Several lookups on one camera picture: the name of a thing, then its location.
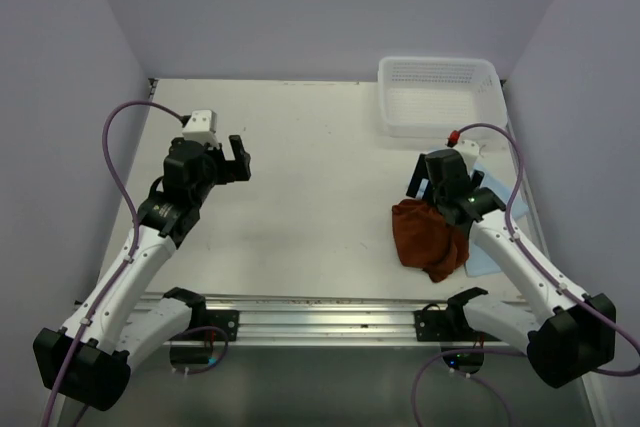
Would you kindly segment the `rust brown towel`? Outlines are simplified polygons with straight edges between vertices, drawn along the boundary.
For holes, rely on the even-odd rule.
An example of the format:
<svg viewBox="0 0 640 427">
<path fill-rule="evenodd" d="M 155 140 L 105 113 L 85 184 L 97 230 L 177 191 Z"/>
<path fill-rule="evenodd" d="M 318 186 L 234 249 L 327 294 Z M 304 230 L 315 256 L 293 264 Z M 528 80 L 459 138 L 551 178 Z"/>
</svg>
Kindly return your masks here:
<svg viewBox="0 0 640 427">
<path fill-rule="evenodd" d="M 392 234 L 402 266 L 418 269 L 434 283 L 469 259 L 469 241 L 425 201 L 404 199 L 391 209 Z"/>
</svg>

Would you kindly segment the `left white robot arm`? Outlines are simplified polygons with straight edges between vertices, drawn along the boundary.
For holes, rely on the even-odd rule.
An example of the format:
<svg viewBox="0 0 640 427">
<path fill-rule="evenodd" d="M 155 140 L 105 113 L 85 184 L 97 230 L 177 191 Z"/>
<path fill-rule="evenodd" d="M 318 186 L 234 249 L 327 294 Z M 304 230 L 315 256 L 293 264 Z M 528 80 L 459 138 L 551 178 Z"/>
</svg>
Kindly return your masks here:
<svg viewBox="0 0 640 427">
<path fill-rule="evenodd" d="M 172 140 L 163 174 L 150 186 L 128 237 L 89 297 L 56 329 L 33 342 L 46 388 L 99 411 L 112 408 L 139 363 L 165 341 L 193 340 L 208 326 L 203 296 L 174 287 L 142 321 L 129 317 L 160 268 L 200 219 L 215 186 L 246 182 L 250 154 L 238 135 L 232 159 L 220 147 L 183 137 Z"/>
</svg>

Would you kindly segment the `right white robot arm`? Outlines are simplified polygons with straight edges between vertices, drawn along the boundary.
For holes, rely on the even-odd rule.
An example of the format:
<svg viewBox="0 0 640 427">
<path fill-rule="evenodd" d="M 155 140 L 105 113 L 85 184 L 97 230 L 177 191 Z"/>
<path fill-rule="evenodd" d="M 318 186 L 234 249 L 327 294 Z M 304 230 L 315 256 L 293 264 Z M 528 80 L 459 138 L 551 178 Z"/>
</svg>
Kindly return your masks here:
<svg viewBox="0 0 640 427">
<path fill-rule="evenodd" d="M 442 214 L 446 226 L 464 234 L 494 260 L 524 296 L 522 310 L 480 287 L 447 301 L 435 321 L 415 313 L 445 340 L 485 333 L 524 354 L 536 374 L 559 388 L 610 362 L 615 353 L 616 309 L 604 294 L 589 295 L 567 279 L 515 226 L 505 203 L 482 186 L 454 149 L 419 156 L 407 193 Z"/>
</svg>

